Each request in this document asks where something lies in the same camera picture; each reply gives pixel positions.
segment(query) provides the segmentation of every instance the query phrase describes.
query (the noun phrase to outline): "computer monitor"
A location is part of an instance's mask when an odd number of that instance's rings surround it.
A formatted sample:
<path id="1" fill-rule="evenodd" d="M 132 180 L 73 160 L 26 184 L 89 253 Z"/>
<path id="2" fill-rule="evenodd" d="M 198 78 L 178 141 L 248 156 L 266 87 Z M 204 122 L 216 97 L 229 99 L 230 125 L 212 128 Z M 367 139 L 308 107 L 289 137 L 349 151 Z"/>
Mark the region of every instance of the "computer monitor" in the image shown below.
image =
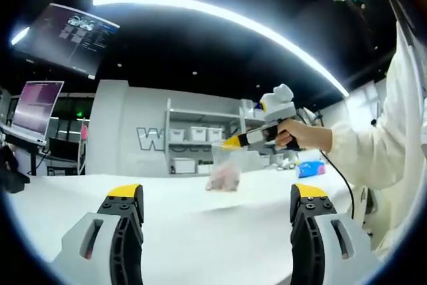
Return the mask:
<path id="1" fill-rule="evenodd" d="M 51 156 L 72 160 L 77 162 L 79 157 L 79 144 L 71 141 L 63 141 L 56 138 L 49 138 L 49 150 Z"/>
<path id="2" fill-rule="evenodd" d="M 119 28 L 90 13 L 51 3 L 14 44 L 14 50 L 27 61 L 40 59 L 95 79 Z"/>
<path id="3" fill-rule="evenodd" d="M 44 142 L 63 81 L 28 81 L 22 89 L 12 119 L 12 135 Z"/>

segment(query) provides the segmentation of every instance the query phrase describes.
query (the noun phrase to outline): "white table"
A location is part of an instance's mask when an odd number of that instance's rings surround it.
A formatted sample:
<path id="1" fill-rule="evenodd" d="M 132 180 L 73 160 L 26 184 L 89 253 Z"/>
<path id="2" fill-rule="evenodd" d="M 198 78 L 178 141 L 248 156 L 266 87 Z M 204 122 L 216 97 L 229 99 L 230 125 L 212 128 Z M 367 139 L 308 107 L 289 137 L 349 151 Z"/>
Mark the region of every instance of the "white table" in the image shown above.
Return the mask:
<path id="1" fill-rule="evenodd" d="M 86 213 L 96 212 L 108 191 L 142 184 L 145 285 L 275 285 L 292 272 L 291 185 L 322 188 L 338 212 L 350 205 L 346 186 L 331 167 L 323 176 L 302 180 L 293 170 L 245 173 L 232 194 L 207 192 L 206 182 L 207 177 L 35 177 L 9 199 L 24 235 L 50 262 L 61 237 Z"/>

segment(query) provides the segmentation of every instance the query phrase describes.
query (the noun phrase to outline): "led ceiling light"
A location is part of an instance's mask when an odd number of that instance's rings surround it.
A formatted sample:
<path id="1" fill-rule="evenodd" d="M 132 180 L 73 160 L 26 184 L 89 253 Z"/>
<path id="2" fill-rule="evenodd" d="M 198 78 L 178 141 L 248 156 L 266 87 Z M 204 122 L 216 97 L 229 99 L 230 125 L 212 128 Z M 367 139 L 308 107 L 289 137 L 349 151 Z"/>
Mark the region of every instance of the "led ceiling light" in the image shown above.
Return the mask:
<path id="1" fill-rule="evenodd" d="M 331 75 L 331 73 L 326 70 L 318 61 L 316 61 L 312 56 L 306 53 L 304 50 L 298 46 L 291 43 L 286 38 L 282 37 L 278 33 L 272 31 L 270 28 L 267 28 L 256 21 L 253 21 L 249 18 L 246 18 L 242 15 L 209 5 L 207 3 L 202 3 L 194 0 L 93 0 L 94 6 L 100 5 L 113 5 L 118 3 L 136 3 L 141 5 L 158 5 L 158 6 L 167 6 L 167 7 L 177 7 L 183 9 L 191 9 L 196 11 L 201 11 L 209 15 L 216 17 L 221 17 L 228 21 L 232 21 L 271 39 L 277 44 L 281 45 L 283 48 L 291 51 L 293 54 L 297 55 L 302 61 L 308 64 L 311 68 L 318 71 L 322 76 L 324 76 L 332 85 L 334 85 L 345 97 L 348 97 L 348 91 L 338 82 L 338 80 Z"/>
<path id="2" fill-rule="evenodd" d="M 59 130 L 58 133 L 67 133 L 65 130 Z M 73 133 L 74 135 L 80 135 L 78 131 L 69 131 L 69 133 Z"/>
<path id="3" fill-rule="evenodd" d="M 12 46 L 16 45 L 19 41 L 21 41 L 29 31 L 29 27 L 25 28 L 24 30 L 20 31 L 14 38 L 11 40 Z"/>

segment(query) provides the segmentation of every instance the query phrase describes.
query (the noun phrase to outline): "white storage box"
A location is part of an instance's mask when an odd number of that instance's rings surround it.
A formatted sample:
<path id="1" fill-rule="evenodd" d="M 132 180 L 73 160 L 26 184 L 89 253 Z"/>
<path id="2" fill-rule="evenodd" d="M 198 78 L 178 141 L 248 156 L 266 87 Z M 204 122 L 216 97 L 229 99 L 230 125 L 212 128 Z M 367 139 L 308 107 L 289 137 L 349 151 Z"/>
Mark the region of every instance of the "white storage box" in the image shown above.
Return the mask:
<path id="1" fill-rule="evenodd" d="M 206 141 L 206 127 L 191 126 L 188 129 L 189 141 Z"/>
<path id="2" fill-rule="evenodd" d="M 207 141 L 214 142 L 222 140 L 222 128 L 208 128 Z"/>
<path id="3" fill-rule="evenodd" d="M 283 163 L 283 154 L 272 155 L 272 164 L 281 165 Z"/>
<path id="4" fill-rule="evenodd" d="M 197 172 L 199 174 L 209 175 L 211 173 L 211 168 L 212 168 L 212 165 L 199 165 L 197 167 Z"/>
<path id="5" fill-rule="evenodd" d="M 173 158 L 172 166 L 175 168 L 175 174 L 195 173 L 195 160 L 191 158 Z"/>
<path id="6" fill-rule="evenodd" d="M 263 170 L 264 165 L 260 153 L 256 150 L 250 150 L 243 154 L 244 160 L 240 160 L 244 166 L 242 172 L 252 172 L 254 170 Z"/>
<path id="7" fill-rule="evenodd" d="M 254 118 L 255 103 L 250 99 L 241 99 L 242 109 L 246 118 Z"/>
<path id="8" fill-rule="evenodd" d="M 261 160 L 264 167 L 270 166 L 270 155 L 261 156 Z"/>
<path id="9" fill-rule="evenodd" d="M 184 141 L 184 129 L 170 129 L 169 140 L 170 141 Z"/>
<path id="10" fill-rule="evenodd" d="M 266 113 L 264 113 L 264 110 L 261 110 L 258 108 L 254 109 L 254 118 L 255 119 L 264 120 L 265 115 L 266 115 Z"/>

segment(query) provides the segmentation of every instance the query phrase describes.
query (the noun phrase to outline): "mounted display screen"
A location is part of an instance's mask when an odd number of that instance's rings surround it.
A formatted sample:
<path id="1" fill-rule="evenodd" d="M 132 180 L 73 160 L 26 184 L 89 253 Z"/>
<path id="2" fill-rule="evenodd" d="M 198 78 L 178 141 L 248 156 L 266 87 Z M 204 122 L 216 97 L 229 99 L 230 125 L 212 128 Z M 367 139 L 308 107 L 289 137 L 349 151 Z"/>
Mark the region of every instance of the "mounted display screen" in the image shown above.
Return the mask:
<path id="1" fill-rule="evenodd" d="M 15 44 L 15 50 L 95 79 L 118 29 L 110 21 L 51 3 Z"/>
<path id="2" fill-rule="evenodd" d="M 12 129 L 45 140 L 63 81 L 28 81 L 22 89 L 12 119 Z"/>

